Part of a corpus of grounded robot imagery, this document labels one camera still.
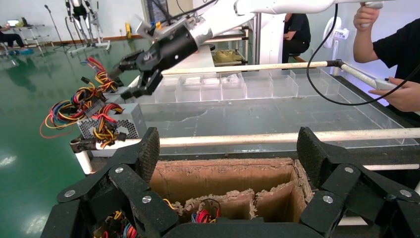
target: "white pipe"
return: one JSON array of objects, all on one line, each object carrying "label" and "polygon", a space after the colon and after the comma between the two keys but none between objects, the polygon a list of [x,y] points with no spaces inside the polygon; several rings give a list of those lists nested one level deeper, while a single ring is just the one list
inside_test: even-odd
[{"label": "white pipe", "polygon": [[[253,71],[264,69],[285,69],[285,68],[306,68],[307,62],[303,63],[275,63],[275,64],[257,64],[257,65],[240,65],[226,67],[207,67],[207,68],[177,68],[162,71],[162,75],[188,74],[188,73],[222,73],[232,71]],[[327,67],[326,61],[311,62],[310,67]]]},{"label": "white pipe", "polygon": [[363,165],[368,170],[382,171],[382,170],[418,170],[420,169],[419,164],[407,164],[407,165]]},{"label": "white pipe", "polygon": [[416,191],[416,193],[418,193],[420,195],[420,181],[417,184],[416,188],[414,189],[414,191]]},{"label": "white pipe", "polygon": [[360,79],[362,82],[369,85],[370,87],[376,88],[376,82],[375,82],[374,79],[364,75],[363,73],[355,70],[354,68],[344,64],[344,65],[341,66],[341,69],[346,71],[347,73],[355,76],[356,78]]},{"label": "white pipe", "polygon": [[[352,140],[382,140],[420,138],[420,128],[378,129],[378,130],[348,130],[314,132],[321,141],[352,141]],[[118,149],[136,144],[141,139],[116,141],[114,145],[104,149]],[[160,139],[160,147],[192,147],[215,145],[253,145],[271,143],[296,143],[298,133],[256,134],[256,135],[221,135],[221,136],[190,136],[169,137]]]},{"label": "white pipe", "polygon": [[80,166],[83,169],[83,172],[88,175],[92,172],[91,160],[89,159],[88,152],[82,151],[75,153],[77,160],[79,161]]},{"label": "white pipe", "polygon": [[339,226],[367,226],[368,224],[361,217],[343,217],[338,223]]}]

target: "white wall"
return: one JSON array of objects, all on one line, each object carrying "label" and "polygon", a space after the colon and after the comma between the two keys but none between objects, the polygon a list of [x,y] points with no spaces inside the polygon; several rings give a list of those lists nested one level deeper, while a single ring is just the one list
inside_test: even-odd
[{"label": "white wall", "polygon": [[[96,3],[97,1],[93,1],[91,3],[94,10],[96,10]],[[44,7],[45,4],[48,5],[52,12],[52,16],[61,38],[63,40],[71,40],[64,22],[64,18],[67,16],[67,9],[64,0],[1,1],[0,25],[5,25],[8,19],[20,20],[21,17],[24,17],[29,24],[44,24],[46,27],[41,34],[49,34],[50,40],[59,41],[50,15]],[[122,30],[122,35],[125,36],[125,23],[129,22],[134,14],[144,17],[142,0],[100,0],[98,14],[101,27],[104,31],[101,33],[101,36],[120,36],[120,29]],[[72,23],[69,23],[69,28],[73,33],[73,37],[77,39],[77,34]]]}]

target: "cardboard box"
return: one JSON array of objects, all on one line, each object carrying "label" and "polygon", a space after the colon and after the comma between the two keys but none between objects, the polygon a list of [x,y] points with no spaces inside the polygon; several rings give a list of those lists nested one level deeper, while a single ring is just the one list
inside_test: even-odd
[{"label": "cardboard box", "polygon": [[188,222],[191,214],[205,208],[221,217],[266,222],[298,222],[312,198],[308,179],[299,161],[284,159],[220,159],[159,161],[152,190],[168,198]]}]

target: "black cable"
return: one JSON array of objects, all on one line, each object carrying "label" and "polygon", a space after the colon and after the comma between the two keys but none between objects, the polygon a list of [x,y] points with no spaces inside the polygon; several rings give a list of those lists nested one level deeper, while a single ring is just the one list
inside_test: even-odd
[{"label": "black cable", "polygon": [[389,96],[391,93],[397,91],[399,88],[401,88],[406,82],[408,82],[411,78],[413,78],[418,71],[420,70],[420,64],[417,65],[417,67],[414,69],[413,72],[410,73],[410,75],[408,75],[406,77],[406,79],[404,79],[404,81],[402,83],[400,83],[398,86],[396,86],[394,89],[392,89],[391,91],[387,92],[386,94],[384,94],[383,96],[380,96],[378,98],[375,98],[373,100],[364,102],[364,103],[341,103],[341,102],[337,102],[334,101],[332,99],[329,99],[328,97],[324,96],[314,85],[314,83],[311,80],[311,77],[309,76],[309,68],[311,65],[312,60],[314,59],[314,56],[317,54],[317,52],[320,50],[320,48],[322,47],[322,45],[325,43],[325,41],[328,39],[328,37],[331,35],[331,33],[334,31],[334,27],[335,27],[335,22],[337,20],[337,15],[338,15],[338,4],[335,5],[335,13],[334,13],[334,21],[332,22],[332,27],[331,30],[329,31],[329,33],[327,34],[327,36],[325,37],[325,39],[321,42],[321,44],[318,46],[318,48],[315,50],[314,54],[311,56],[311,58],[309,59],[308,62],[308,66],[306,67],[306,76],[308,77],[308,81],[311,84],[311,86],[313,87],[313,89],[316,91],[316,93],[318,93],[321,97],[323,97],[324,99],[335,103],[335,104],[339,104],[339,105],[344,105],[344,106],[361,106],[361,105],[366,105],[366,104],[371,104],[374,102],[377,102],[379,100],[381,100],[382,98],[385,98],[387,96]]},{"label": "black cable", "polygon": [[181,12],[182,12],[183,14],[185,14],[184,10],[182,10],[181,6],[179,5],[179,1],[178,1],[178,0],[176,0],[176,4],[178,5],[178,8],[181,10]]},{"label": "black cable", "polygon": [[160,4],[160,2],[156,2],[155,0],[152,0],[152,2],[159,8],[159,10],[164,14],[165,20],[168,21],[170,19],[171,15],[165,10],[163,10],[163,6]]},{"label": "black cable", "polygon": [[186,11],[186,12],[183,12],[183,13],[180,13],[180,14],[178,14],[178,15],[175,15],[175,16],[171,17],[170,19],[166,20],[166,21],[171,21],[171,20],[173,20],[173,19],[177,19],[177,18],[179,18],[179,17],[181,17],[181,16],[183,16],[183,15],[187,15],[187,14],[190,14],[190,13],[192,13],[192,12],[196,12],[196,11],[198,11],[198,10],[200,10],[200,9],[202,9],[202,8],[204,8],[204,7],[208,6],[208,5],[210,5],[210,4],[212,4],[213,2],[216,2],[216,1],[218,1],[218,0],[211,0],[211,1],[208,1],[208,2],[206,2],[205,4],[203,4],[203,5],[199,6],[199,7],[195,8],[195,9],[192,9],[192,10],[189,10],[189,11]]}]

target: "shiny floor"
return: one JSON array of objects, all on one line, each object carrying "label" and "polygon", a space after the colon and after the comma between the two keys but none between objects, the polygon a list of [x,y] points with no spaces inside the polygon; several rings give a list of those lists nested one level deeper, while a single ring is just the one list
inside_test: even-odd
[{"label": "shiny floor", "polygon": [[[55,196],[84,177],[70,149],[69,141],[80,132],[56,138],[40,136],[41,122],[50,107],[84,86],[82,76],[93,78],[94,71],[80,64],[87,56],[98,58],[106,68],[149,43],[136,40],[112,42],[110,53],[92,49],[71,57],[62,48],[39,50],[31,56],[0,58],[0,237],[38,238]],[[138,72],[127,72],[121,79],[131,82]],[[59,131],[43,128],[45,135]]]}]

